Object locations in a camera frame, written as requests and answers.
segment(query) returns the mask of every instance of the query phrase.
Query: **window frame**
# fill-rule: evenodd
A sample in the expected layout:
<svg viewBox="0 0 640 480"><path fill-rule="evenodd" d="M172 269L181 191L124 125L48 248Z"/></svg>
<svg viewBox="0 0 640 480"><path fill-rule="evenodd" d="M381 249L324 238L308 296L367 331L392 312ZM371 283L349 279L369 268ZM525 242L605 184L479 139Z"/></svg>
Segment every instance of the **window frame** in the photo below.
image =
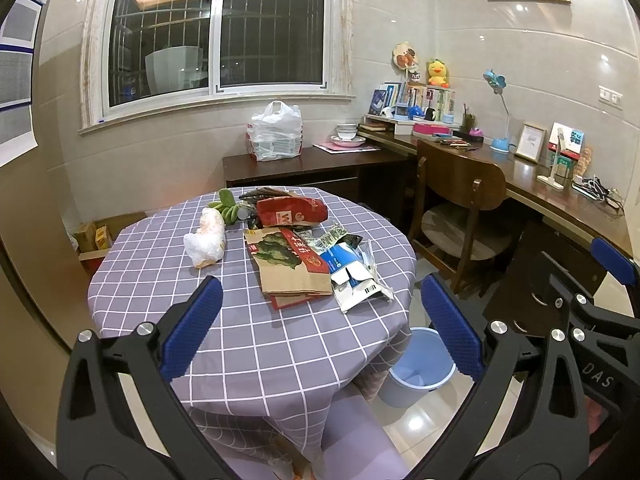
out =
<svg viewBox="0 0 640 480"><path fill-rule="evenodd" d="M345 3L353 0L324 0L324 31L322 40L322 84L292 83L292 84L248 84L242 86L220 85L220 42L222 37L222 7L223 0L210 0L209 20L209 87L187 89L167 94L149 96L135 101L110 105L109 96L109 48L111 42L111 26L116 0L106 1L100 5L100 0L89 0L87 20L83 33L81 88L82 127L90 128L102 122L121 120L127 116L138 116L146 112L175 108L175 106L202 104L203 102L221 102L229 98L261 96L283 96L296 94L324 94L335 96L337 93L350 89L349 56L335 54L336 41L343 43L348 40L349 50L351 41L351 20L348 30L337 40L334 27L336 16L344 16L345 11L350 15L350 9L344 9Z"/></svg>

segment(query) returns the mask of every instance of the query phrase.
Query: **electrical outlet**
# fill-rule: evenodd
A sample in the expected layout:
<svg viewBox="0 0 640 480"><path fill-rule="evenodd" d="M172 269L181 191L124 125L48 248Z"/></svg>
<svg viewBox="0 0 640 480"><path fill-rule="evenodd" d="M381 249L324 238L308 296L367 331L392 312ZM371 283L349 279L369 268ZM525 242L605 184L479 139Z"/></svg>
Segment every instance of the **electrical outlet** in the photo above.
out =
<svg viewBox="0 0 640 480"><path fill-rule="evenodd" d="M618 108L622 110L622 94L610 90L609 88L605 88L604 86L600 87L600 97L598 99L601 103L607 104L609 106L613 106L614 108Z"/></svg>

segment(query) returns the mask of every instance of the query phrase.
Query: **yellow duck plush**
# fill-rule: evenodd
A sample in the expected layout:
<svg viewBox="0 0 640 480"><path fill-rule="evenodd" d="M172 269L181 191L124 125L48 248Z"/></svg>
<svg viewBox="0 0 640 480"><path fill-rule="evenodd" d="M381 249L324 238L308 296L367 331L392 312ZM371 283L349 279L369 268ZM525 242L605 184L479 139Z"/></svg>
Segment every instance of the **yellow duck plush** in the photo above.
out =
<svg viewBox="0 0 640 480"><path fill-rule="evenodd" d="M449 88L449 71L439 59L431 59L427 65L429 71L429 84Z"/></svg>

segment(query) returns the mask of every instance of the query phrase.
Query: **tablecloth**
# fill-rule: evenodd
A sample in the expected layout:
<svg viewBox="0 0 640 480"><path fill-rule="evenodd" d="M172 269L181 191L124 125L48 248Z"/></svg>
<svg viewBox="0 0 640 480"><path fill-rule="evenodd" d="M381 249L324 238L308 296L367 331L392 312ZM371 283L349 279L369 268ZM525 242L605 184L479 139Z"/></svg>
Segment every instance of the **tablecloth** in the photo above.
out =
<svg viewBox="0 0 640 480"><path fill-rule="evenodd" d="M250 189L232 192L238 198ZM274 310L260 291L257 266L244 243L244 222L226 229L221 262L195 269L183 237L199 226L202 209L217 194L124 229L88 293L101 335L118 336L143 321L157 322L204 277L219 278L224 290L220 315L188 373L172 387L208 439L268 460L283 479L290 477L290 465L273 445L275 434L284 434L321 476L320 444L333 394L352 380L369 399L377 394L410 337L415 275L414 251L386 219L322 190L286 189L327 204L329 219L314 234L337 220L350 233L371 240L382 281L394 290L393 301L373 298L346 315L331 296Z"/></svg>

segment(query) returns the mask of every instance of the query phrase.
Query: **blue gripper pad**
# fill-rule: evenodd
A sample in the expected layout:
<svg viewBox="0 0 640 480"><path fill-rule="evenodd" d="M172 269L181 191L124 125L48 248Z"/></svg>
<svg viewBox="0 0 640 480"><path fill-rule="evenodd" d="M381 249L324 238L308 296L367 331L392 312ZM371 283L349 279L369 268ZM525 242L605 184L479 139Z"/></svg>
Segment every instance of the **blue gripper pad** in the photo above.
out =
<svg viewBox="0 0 640 480"><path fill-rule="evenodd" d="M458 370L476 382L484 374L482 344L450 295L429 275L422 282L422 304Z"/></svg>
<svg viewBox="0 0 640 480"><path fill-rule="evenodd" d="M222 308L222 284L216 278L188 299L191 306L162 345L160 374L170 382L182 377Z"/></svg>
<svg viewBox="0 0 640 480"><path fill-rule="evenodd" d="M635 265L606 240L594 238L591 242L591 255L618 280L620 285L636 284Z"/></svg>

